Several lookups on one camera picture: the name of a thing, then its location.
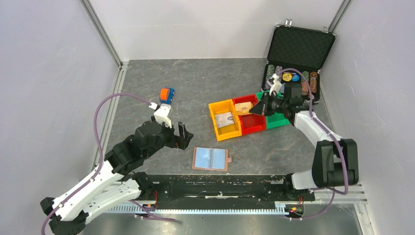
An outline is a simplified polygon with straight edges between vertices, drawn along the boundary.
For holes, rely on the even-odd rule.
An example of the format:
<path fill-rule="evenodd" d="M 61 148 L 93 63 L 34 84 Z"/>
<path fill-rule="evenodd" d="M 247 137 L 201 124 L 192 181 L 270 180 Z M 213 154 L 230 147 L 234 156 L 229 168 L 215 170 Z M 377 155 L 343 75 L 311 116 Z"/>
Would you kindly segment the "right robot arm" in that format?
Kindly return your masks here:
<path fill-rule="evenodd" d="M 297 199 L 305 189 L 326 188 L 346 195 L 349 186 L 358 183 L 356 141 L 342 138 L 320 121 L 312 106 L 304 104 L 301 84 L 285 85 L 282 97 L 278 97 L 275 91 L 264 93 L 260 101 L 250 109 L 250 113 L 266 117 L 275 113 L 283 114 L 315 148 L 310 170 L 286 176 L 282 192 L 287 199 Z"/>

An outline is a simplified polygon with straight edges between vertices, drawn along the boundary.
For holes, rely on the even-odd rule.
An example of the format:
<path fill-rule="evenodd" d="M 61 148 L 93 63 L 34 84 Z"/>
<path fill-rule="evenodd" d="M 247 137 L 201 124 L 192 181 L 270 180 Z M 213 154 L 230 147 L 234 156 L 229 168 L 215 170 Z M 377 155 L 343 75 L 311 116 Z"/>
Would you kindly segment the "blue orange toy car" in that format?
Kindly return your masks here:
<path fill-rule="evenodd" d="M 175 90 L 173 88 L 162 88 L 160 91 L 160 102 L 170 105 L 173 101 Z"/>

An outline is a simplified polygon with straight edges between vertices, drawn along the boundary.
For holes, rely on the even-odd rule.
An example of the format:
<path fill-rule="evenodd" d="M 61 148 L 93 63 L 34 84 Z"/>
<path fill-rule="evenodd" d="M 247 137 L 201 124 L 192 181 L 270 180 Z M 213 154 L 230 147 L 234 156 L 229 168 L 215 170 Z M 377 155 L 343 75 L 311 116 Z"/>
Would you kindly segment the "yellow dealer chip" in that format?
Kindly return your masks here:
<path fill-rule="evenodd" d="M 286 82 L 289 82 L 289 81 L 291 81 L 291 80 L 292 80 L 292 77 L 293 77 L 293 75 L 292 75 L 291 73 L 289 73 L 289 72 L 285 72 L 285 73 L 283 73 L 283 75 L 282 75 L 282 80 L 283 80 L 283 81 L 286 81 Z"/>

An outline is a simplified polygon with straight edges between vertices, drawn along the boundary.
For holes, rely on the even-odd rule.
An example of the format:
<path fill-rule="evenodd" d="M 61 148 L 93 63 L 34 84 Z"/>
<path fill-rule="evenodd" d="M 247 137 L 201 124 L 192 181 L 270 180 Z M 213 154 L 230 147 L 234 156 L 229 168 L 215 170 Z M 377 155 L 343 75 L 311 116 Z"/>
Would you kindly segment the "green plastic bin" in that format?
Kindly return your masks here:
<path fill-rule="evenodd" d="M 255 93 L 258 101 L 261 100 L 263 97 L 263 94 L 265 92 L 257 92 Z M 277 94 L 277 97 L 282 98 L 281 93 Z M 272 116 L 266 116 L 266 128 L 267 129 L 273 129 L 281 126 L 285 126 L 290 124 L 289 120 L 284 117 L 283 114 L 280 113 L 274 113 Z"/>

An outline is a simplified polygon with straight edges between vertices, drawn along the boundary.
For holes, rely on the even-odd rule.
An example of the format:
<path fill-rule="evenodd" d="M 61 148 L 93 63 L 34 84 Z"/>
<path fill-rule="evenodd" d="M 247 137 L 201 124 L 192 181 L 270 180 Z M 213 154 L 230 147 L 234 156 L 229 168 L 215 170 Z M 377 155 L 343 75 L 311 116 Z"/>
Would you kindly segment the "blue dealer chip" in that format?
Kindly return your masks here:
<path fill-rule="evenodd" d="M 292 81 L 293 81 L 293 82 L 298 82 L 298 81 L 300 81 L 300 76 L 299 76 L 298 74 L 294 74 L 294 75 L 292 76 Z"/>

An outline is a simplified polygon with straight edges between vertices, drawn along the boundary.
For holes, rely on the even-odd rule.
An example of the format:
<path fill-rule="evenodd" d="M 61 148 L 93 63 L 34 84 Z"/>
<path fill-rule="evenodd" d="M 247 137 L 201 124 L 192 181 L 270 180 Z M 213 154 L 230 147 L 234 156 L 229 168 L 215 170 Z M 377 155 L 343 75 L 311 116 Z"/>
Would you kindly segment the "card in yellow bin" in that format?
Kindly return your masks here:
<path fill-rule="evenodd" d="M 214 115 L 214 120 L 218 129 L 234 124 L 232 112 L 216 114 Z"/>

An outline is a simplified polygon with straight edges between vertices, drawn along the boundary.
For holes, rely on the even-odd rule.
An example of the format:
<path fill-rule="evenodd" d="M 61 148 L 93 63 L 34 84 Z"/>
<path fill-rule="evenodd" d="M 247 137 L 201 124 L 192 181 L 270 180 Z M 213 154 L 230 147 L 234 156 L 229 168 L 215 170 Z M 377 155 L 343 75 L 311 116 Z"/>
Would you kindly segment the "red plastic bin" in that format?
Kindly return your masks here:
<path fill-rule="evenodd" d="M 233 98 L 233 103 L 251 102 L 254 105 L 258 103 L 258 99 L 255 94 L 249 94 Z M 248 135 L 256 132 L 266 130 L 266 118 L 264 116 L 249 114 L 244 116 L 238 116 L 242 135 Z"/>

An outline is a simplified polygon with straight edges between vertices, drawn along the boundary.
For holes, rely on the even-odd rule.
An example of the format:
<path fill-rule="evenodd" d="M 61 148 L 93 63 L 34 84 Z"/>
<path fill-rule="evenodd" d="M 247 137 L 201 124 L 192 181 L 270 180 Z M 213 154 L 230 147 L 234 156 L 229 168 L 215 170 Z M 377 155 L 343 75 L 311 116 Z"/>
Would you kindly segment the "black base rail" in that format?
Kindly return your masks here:
<path fill-rule="evenodd" d="M 138 200 L 157 209 L 273 209 L 275 202 L 315 201 L 306 189 L 293 189 L 283 175 L 148 175 Z"/>

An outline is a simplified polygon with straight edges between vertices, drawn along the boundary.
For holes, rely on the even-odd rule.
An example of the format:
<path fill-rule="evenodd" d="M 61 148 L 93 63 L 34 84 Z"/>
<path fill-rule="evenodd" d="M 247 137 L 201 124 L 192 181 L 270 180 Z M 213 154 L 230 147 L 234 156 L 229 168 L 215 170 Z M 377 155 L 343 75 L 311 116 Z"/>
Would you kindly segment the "black poker chip case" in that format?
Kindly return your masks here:
<path fill-rule="evenodd" d="M 309 72 L 313 103 L 319 103 L 320 71 L 335 39 L 336 34 L 333 32 L 277 24 L 271 35 L 261 91 L 270 89 L 267 81 L 278 72 L 278 66 L 282 69 L 294 68 Z"/>

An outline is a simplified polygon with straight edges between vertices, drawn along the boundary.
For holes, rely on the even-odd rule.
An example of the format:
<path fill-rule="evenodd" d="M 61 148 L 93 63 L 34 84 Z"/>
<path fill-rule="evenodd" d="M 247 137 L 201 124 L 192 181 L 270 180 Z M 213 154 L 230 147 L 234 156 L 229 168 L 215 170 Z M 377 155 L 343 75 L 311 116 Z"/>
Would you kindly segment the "yellow plastic bin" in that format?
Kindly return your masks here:
<path fill-rule="evenodd" d="M 232 99 L 208 105 L 216 139 L 224 141 L 242 136 L 242 128 Z"/>

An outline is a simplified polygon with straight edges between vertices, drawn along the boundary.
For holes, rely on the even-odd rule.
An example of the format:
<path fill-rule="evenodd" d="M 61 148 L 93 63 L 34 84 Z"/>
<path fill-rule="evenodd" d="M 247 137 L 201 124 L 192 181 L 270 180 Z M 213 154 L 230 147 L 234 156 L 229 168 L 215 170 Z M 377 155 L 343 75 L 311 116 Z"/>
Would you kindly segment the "tan leather card holder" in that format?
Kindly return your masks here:
<path fill-rule="evenodd" d="M 227 149 L 194 147 L 192 168 L 208 171 L 227 171 L 232 162 Z"/>

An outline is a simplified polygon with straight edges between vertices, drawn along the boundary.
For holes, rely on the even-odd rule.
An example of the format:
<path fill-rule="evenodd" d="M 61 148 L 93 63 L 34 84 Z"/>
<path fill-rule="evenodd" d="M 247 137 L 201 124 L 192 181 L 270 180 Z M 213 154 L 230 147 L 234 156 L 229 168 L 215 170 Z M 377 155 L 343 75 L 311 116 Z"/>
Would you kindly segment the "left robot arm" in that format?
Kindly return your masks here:
<path fill-rule="evenodd" d="M 154 184 L 145 172 L 133 171 L 164 147 L 185 150 L 194 135 L 182 122 L 179 134 L 154 120 L 146 121 L 124 141 L 116 144 L 98 166 L 76 186 L 63 195 L 46 197 L 41 208 L 47 215 L 41 233 L 49 226 L 55 235 L 77 235 L 104 211 L 126 201 L 149 199 Z"/>

